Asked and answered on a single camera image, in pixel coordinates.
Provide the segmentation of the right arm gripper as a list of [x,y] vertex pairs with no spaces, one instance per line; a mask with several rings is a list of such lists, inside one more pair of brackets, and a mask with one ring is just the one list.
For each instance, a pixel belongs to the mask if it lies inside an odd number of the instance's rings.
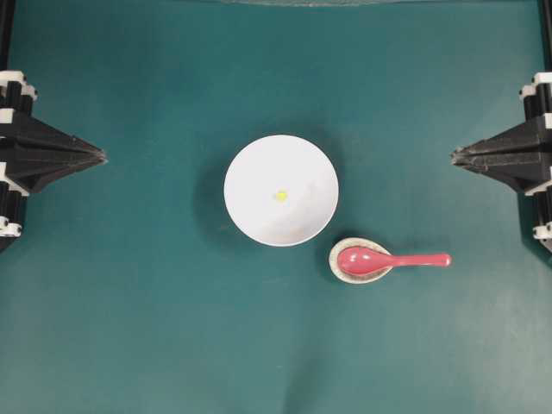
[[[451,164],[482,174],[530,197],[536,206],[532,234],[551,251],[551,72],[538,72],[519,92],[526,122],[491,138],[458,147]],[[537,151],[541,157],[475,157]]]

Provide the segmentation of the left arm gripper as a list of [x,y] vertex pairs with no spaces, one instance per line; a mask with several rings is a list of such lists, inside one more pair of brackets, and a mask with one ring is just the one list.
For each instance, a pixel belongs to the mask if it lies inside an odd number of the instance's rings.
[[106,163],[102,149],[33,118],[37,97],[23,72],[1,71],[2,253],[22,236],[30,192]]

